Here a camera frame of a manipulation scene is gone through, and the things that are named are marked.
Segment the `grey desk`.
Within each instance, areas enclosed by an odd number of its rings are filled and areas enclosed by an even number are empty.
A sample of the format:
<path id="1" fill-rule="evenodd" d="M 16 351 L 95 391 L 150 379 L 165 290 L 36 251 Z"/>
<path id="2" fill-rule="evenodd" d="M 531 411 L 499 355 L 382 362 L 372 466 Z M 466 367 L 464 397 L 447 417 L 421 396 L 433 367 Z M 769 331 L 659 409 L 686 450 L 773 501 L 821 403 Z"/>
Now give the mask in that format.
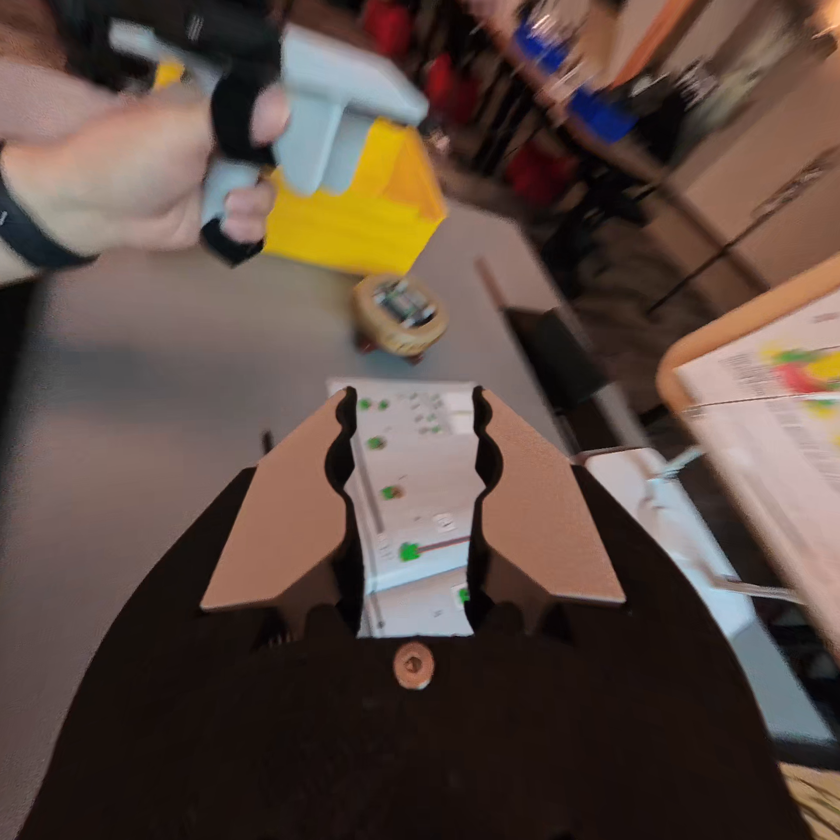
<path id="1" fill-rule="evenodd" d="M 2 838 L 813 838 L 747 677 L 686 577 L 582 465 L 626 594 L 525 633 L 290 640 L 200 602 L 259 460 L 333 377 L 467 380 L 552 445 L 467 266 L 419 369 L 361 356 L 351 283 L 261 258 L 122 252 L 46 280 L 2 489 Z"/>

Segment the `black desk chair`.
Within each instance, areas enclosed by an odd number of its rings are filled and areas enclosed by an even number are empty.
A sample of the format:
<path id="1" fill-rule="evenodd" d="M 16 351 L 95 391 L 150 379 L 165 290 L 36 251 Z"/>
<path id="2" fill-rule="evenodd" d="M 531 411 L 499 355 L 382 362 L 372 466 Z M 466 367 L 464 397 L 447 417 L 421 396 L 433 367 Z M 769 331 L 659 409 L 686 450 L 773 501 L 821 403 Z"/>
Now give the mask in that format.
<path id="1" fill-rule="evenodd" d="M 562 319 L 560 310 L 504 307 L 501 313 L 557 413 L 592 400 L 609 379 Z"/>

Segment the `wooden document stand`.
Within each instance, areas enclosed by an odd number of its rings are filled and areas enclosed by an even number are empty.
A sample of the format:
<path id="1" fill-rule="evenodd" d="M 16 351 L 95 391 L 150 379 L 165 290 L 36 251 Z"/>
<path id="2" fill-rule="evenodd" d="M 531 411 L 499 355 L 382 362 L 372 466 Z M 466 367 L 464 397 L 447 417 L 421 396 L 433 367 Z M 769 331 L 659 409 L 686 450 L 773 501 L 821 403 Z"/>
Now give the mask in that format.
<path id="1" fill-rule="evenodd" d="M 804 573 L 795 568 L 791 556 L 784 551 L 779 540 L 769 535 L 766 528 L 756 521 L 754 511 L 733 485 L 733 476 L 719 465 L 710 444 L 697 429 L 694 418 L 696 409 L 689 405 L 689 396 L 678 382 L 676 368 L 838 290 L 838 281 L 838 255 L 834 255 L 673 343 L 660 361 L 655 379 L 658 395 L 668 413 L 689 435 L 696 452 L 714 475 L 722 493 L 760 545 L 773 572 L 784 583 L 786 598 L 802 608 L 809 624 L 814 627 L 817 637 L 836 664 L 838 587 L 824 587 L 808 580 Z"/>

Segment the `blue plastic bin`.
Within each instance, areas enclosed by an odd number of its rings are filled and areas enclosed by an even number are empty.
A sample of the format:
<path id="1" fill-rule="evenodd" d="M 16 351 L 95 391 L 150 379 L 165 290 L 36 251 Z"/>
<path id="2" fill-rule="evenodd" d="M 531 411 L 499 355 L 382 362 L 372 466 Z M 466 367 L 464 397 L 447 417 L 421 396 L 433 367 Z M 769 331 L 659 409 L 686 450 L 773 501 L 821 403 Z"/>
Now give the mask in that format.
<path id="1" fill-rule="evenodd" d="M 625 139 L 634 131 L 639 120 L 624 105 L 614 103 L 606 94 L 584 85 L 578 87 L 570 97 L 568 113 L 605 144 Z"/>
<path id="2" fill-rule="evenodd" d="M 544 72 L 557 72 L 568 59 L 571 40 L 522 20 L 513 32 L 512 40 L 526 61 L 539 66 Z"/>

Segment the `black wristband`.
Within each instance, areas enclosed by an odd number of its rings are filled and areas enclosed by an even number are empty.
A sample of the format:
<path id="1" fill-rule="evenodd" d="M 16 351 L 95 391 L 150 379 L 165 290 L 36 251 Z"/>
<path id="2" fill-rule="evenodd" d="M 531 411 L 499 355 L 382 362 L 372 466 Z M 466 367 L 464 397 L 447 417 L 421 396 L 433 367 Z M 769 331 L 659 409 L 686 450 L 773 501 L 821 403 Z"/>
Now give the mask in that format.
<path id="1" fill-rule="evenodd" d="M 82 240 L 67 220 L 67 203 L 54 186 L 26 160 L 19 161 L 13 146 L 2 140 L 1 238 L 10 255 L 35 273 L 55 272 L 94 264 L 100 255 Z"/>

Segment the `printed task sheet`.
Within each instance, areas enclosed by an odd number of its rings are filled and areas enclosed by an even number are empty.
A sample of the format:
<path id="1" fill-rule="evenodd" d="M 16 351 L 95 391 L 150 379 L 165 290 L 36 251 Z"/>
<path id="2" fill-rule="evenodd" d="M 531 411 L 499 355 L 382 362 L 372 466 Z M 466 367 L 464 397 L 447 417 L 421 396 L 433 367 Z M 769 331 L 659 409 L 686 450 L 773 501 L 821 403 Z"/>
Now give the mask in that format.
<path id="1" fill-rule="evenodd" d="M 839 292 L 675 369 L 754 517 L 815 585 L 838 587 Z"/>

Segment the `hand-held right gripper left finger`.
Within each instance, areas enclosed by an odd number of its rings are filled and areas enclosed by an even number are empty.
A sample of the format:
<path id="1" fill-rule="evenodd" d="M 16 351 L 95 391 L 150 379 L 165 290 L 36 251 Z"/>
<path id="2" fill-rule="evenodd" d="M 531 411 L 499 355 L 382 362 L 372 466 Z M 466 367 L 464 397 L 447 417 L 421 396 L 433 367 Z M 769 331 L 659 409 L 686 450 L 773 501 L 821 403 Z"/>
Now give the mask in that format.
<path id="1" fill-rule="evenodd" d="M 267 608 L 290 640 L 311 611 L 334 609 L 351 637 L 364 611 L 364 556 L 354 503 L 358 395 L 330 396 L 255 467 L 200 602 L 204 613 Z"/>

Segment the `person's left forearm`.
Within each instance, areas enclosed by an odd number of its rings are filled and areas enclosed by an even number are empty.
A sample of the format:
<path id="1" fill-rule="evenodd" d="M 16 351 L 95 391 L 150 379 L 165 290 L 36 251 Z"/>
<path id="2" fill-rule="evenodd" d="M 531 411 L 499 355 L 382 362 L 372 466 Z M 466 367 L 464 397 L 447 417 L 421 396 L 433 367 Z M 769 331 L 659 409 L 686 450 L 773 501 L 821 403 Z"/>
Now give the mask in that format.
<path id="1" fill-rule="evenodd" d="M 0 250 L 1 288 L 41 276 L 41 269 L 31 266 L 3 241 Z"/>

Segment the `red plastic bin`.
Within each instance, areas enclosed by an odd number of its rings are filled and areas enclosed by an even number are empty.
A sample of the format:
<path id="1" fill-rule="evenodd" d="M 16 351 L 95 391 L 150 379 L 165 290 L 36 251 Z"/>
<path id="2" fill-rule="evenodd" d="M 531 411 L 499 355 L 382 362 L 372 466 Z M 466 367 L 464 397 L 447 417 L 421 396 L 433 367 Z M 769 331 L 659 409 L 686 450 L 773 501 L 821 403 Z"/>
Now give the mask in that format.
<path id="1" fill-rule="evenodd" d="M 385 42 L 410 35 L 413 14 L 403 2 L 366 1 L 362 8 L 361 25 L 374 40 Z"/>
<path id="2" fill-rule="evenodd" d="M 457 66 L 444 51 L 427 65 L 423 92 L 431 119 L 466 126 L 477 109 L 480 79 L 471 70 Z"/>
<path id="3" fill-rule="evenodd" d="M 528 140 L 513 152 L 503 179 L 525 203 L 548 208 L 575 183 L 578 164 L 571 154 L 545 150 L 537 141 Z"/>

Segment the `black office chair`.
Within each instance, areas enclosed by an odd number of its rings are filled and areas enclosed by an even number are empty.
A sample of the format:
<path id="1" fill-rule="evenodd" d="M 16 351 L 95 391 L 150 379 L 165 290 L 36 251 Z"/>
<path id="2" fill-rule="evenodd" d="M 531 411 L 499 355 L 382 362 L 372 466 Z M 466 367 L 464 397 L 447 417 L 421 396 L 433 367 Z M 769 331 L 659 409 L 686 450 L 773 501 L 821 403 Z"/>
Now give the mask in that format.
<path id="1" fill-rule="evenodd" d="M 582 293 L 581 266 L 600 250 L 597 232 L 605 222 L 619 219 L 644 228 L 649 215 L 643 202 L 657 190 L 656 184 L 607 165 L 595 171 L 584 169 L 583 197 L 560 216 L 539 255 L 554 285 L 568 299 Z"/>

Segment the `brick set instruction booklet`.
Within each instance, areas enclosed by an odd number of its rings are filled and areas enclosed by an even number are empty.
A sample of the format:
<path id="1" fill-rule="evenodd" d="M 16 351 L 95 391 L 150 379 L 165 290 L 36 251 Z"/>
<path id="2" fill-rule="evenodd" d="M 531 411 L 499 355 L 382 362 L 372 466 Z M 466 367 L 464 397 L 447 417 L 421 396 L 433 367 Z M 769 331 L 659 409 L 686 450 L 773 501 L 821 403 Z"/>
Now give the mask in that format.
<path id="1" fill-rule="evenodd" d="M 334 377 L 357 396 L 353 500 L 364 561 L 363 637 L 468 636 L 476 473 L 472 382 Z"/>

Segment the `tan brick-built pot base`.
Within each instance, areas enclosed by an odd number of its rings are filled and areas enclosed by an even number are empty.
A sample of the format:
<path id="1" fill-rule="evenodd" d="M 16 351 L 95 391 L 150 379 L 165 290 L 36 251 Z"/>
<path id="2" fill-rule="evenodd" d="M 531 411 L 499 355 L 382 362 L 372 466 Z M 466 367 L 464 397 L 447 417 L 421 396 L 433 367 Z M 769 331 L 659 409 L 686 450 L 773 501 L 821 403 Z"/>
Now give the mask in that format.
<path id="1" fill-rule="evenodd" d="M 445 335 L 449 314 L 439 296 L 412 274 L 369 275 L 350 294 L 353 342 L 419 364 Z"/>

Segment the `person's left hand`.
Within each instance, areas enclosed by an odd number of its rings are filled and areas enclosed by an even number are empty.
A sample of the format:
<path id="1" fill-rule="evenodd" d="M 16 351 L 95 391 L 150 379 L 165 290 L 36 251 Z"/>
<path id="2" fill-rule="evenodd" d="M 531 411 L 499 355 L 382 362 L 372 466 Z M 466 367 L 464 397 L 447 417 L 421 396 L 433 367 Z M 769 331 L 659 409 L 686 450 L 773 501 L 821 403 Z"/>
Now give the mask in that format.
<path id="1" fill-rule="evenodd" d="M 138 97 L 2 60 L 2 140 L 66 202 L 81 247 L 184 249 L 202 228 L 217 150 L 209 97 L 177 84 Z"/>

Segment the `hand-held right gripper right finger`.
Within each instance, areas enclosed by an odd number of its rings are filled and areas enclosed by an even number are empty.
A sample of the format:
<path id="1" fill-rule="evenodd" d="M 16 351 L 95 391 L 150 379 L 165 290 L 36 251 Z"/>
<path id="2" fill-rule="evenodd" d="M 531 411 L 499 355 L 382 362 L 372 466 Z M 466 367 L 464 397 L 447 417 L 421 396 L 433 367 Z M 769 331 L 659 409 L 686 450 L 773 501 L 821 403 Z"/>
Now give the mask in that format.
<path id="1" fill-rule="evenodd" d="M 472 392 L 475 472 L 465 614 L 477 634 L 512 605 L 535 634 L 565 605 L 619 608 L 627 596 L 570 458 L 498 395 Z"/>

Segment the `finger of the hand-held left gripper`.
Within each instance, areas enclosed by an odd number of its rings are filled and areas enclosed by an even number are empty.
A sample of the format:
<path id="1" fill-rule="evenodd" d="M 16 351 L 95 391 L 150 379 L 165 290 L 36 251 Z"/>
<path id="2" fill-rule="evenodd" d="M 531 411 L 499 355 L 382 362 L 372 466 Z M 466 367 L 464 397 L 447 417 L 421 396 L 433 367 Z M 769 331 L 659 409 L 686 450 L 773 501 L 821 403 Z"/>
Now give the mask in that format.
<path id="1" fill-rule="evenodd" d="M 297 25 L 281 53 L 290 117 L 274 153 L 300 196 L 345 193 L 376 120 L 416 127 L 428 115 L 425 96 L 387 58 Z"/>

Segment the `yellow plastic bin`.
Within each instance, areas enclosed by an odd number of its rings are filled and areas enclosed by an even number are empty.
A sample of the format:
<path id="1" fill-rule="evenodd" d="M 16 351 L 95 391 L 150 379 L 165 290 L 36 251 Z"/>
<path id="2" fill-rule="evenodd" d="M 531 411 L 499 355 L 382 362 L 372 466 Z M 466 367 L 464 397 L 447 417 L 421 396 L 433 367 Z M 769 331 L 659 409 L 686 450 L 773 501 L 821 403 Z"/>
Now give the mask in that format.
<path id="1" fill-rule="evenodd" d="M 290 117 L 286 93 L 267 89 L 253 118 L 257 144 L 284 133 Z M 279 187 L 262 250 L 352 274 L 407 272 L 446 216 L 444 199 L 417 128 L 384 119 L 374 122 L 350 188 L 341 195 L 320 190 L 294 193 L 279 166 Z"/>

